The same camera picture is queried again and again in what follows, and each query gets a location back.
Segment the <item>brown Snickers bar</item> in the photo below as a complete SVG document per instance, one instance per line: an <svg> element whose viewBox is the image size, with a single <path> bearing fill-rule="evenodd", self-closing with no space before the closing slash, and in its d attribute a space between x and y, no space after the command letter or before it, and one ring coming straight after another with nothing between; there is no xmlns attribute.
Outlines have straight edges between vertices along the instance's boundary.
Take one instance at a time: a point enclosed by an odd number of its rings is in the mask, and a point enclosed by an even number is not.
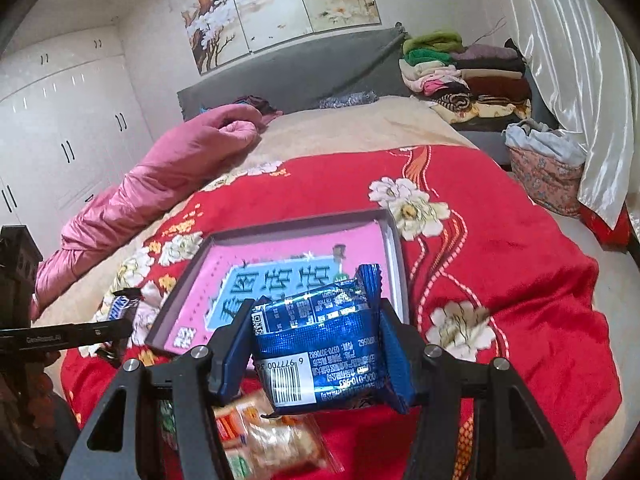
<svg viewBox="0 0 640 480"><path fill-rule="evenodd" d="M140 288L129 287L114 292L114 299L106 314L107 321L126 318L130 322L134 322L134 317L142 298L142 290Z"/></svg>

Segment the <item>orange cracker packet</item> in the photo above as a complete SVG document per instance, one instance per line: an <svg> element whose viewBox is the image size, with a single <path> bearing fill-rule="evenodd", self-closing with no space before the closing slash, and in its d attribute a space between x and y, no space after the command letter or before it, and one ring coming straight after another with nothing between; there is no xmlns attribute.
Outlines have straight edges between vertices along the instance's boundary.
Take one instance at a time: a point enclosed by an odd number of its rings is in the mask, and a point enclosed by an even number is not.
<svg viewBox="0 0 640 480"><path fill-rule="evenodd" d="M342 470L310 415L273 417L262 389L214 408L217 431L235 479L270 479L275 474L314 468Z"/></svg>

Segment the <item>blue foil snack packet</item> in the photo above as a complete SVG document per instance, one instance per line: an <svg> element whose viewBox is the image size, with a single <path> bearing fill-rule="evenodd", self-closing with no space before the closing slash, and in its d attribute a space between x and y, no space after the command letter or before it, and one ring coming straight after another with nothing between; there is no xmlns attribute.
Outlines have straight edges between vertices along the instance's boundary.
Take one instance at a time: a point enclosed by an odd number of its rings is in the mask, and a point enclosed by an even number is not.
<svg viewBox="0 0 640 480"><path fill-rule="evenodd" d="M382 272L369 263L252 307L254 367L274 416L354 408L383 390L381 300Z"/></svg>

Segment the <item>white wardrobe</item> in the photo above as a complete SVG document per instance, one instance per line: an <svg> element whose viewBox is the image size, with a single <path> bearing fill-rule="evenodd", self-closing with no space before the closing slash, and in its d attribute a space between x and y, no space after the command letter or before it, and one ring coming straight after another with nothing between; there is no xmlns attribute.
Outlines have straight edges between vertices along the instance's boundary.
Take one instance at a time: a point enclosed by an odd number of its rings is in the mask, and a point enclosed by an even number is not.
<svg viewBox="0 0 640 480"><path fill-rule="evenodd" d="M153 143L113 26L58 36L1 62L1 220L44 256L64 224Z"/></svg>

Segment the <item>red floral blanket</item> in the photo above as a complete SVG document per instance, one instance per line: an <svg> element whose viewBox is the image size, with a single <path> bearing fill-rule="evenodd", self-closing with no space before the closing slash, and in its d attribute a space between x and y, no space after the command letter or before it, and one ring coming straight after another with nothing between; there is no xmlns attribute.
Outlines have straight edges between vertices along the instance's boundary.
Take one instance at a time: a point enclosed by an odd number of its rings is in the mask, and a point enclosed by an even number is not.
<svg viewBox="0 0 640 480"><path fill-rule="evenodd" d="M622 403L608 322L593 307L597 263L472 148L307 156L225 174L112 273L96 318L126 287L160 307L210 234L363 209L396 222L412 325L459 358L509 359L585 478Z"/></svg>

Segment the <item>pink quilt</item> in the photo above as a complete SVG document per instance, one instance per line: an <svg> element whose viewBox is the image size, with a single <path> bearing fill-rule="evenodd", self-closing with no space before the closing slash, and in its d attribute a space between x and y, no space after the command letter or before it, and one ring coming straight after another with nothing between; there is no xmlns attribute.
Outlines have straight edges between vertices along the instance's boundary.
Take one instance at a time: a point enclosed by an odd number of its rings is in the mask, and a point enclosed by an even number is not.
<svg viewBox="0 0 640 480"><path fill-rule="evenodd" d="M267 119L254 106L213 108L164 133L118 185L90 200L40 263L29 306L40 318L77 280L251 148Z"/></svg>

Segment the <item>floral fabric basket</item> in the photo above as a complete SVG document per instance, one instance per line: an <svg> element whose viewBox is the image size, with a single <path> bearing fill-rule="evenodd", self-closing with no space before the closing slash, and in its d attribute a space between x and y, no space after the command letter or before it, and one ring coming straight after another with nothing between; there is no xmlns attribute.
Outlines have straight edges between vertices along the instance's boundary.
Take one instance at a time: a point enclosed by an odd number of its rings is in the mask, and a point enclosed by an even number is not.
<svg viewBox="0 0 640 480"><path fill-rule="evenodd" d="M511 169L538 205L565 217L580 213L578 190L584 166L570 166L524 148L509 148Z"/></svg>

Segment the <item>pale blue crumpled clothes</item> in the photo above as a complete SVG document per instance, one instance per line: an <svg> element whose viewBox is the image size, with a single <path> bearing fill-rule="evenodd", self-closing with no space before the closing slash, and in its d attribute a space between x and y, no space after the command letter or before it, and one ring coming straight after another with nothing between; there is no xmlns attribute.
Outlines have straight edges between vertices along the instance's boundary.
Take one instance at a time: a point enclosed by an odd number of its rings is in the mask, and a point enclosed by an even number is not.
<svg viewBox="0 0 640 480"><path fill-rule="evenodd" d="M533 151L568 166L582 166L587 159L587 142L583 133L552 129L532 118L507 125L503 137L507 148Z"/></svg>

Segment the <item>beige bed sheet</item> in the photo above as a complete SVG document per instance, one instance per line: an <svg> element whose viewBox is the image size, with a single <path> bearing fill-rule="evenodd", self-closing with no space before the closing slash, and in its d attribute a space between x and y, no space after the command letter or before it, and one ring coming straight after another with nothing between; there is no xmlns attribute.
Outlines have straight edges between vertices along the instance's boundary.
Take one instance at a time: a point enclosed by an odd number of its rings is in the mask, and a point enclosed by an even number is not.
<svg viewBox="0 0 640 480"><path fill-rule="evenodd" d="M29 316L47 307L95 306L118 266L163 220L229 171L273 172L277 162L339 152L418 144L471 146L415 98L388 96L369 105L303 110L269 120L246 104L214 108L157 140L122 182L90 200L62 229L61 247L40 263Z"/></svg>

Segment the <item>stack of folded clothes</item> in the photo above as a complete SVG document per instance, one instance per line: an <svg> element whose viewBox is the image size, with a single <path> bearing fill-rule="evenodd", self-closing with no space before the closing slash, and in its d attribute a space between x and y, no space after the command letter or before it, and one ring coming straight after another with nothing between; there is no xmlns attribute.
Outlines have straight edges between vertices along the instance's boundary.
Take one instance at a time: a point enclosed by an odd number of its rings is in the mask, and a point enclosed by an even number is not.
<svg viewBox="0 0 640 480"><path fill-rule="evenodd" d="M406 39L398 65L404 85L450 125L532 116L533 91L517 48L466 46L457 32L439 30Z"/></svg>

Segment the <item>dark patterned pillow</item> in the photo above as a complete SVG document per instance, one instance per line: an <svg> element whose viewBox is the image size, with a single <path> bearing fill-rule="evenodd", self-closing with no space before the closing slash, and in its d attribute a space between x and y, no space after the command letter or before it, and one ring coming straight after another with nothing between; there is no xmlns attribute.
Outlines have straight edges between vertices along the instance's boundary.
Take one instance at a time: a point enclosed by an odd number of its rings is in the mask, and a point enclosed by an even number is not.
<svg viewBox="0 0 640 480"><path fill-rule="evenodd" d="M344 96L329 96L319 102L320 110L337 110L338 108L368 105L375 103L378 95L374 91L359 91Z"/></svg>

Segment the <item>white satin curtain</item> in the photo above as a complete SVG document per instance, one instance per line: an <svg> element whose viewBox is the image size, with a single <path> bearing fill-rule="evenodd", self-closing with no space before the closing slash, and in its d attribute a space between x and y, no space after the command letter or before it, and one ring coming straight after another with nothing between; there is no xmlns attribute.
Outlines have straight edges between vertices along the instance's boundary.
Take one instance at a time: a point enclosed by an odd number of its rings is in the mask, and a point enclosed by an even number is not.
<svg viewBox="0 0 640 480"><path fill-rule="evenodd" d="M544 102L586 140L578 200L639 224L639 63L598 0L503 0Z"/></svg>

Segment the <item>grey headboard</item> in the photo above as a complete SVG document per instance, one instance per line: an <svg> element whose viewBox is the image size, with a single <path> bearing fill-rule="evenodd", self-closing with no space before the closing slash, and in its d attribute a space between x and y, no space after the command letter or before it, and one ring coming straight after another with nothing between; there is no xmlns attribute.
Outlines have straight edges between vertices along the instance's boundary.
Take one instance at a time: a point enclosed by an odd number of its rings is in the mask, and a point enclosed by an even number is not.
<svg viewBox="0 0 640 480"><path fill-rule="evenodd" d="M499 165L508 154L498 132L457 132L402 84L401 26L296 44L227 68L178 93L183 122L242 96L275 109L251 162L420 144L478 148ZM329 96L374 91L375 103L320 110Z"/></svg>

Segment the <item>floral wall painting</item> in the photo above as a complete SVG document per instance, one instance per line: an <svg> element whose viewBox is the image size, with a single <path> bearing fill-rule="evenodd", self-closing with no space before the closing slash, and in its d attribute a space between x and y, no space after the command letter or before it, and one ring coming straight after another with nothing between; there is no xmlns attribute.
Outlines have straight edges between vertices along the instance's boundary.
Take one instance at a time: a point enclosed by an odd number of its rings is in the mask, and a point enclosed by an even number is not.
<svg viewBox="0 0 640 480"><path fill-rule="evenodd" d="M375 0L178 0L198 72L319 32L381 23Z"/></svg>

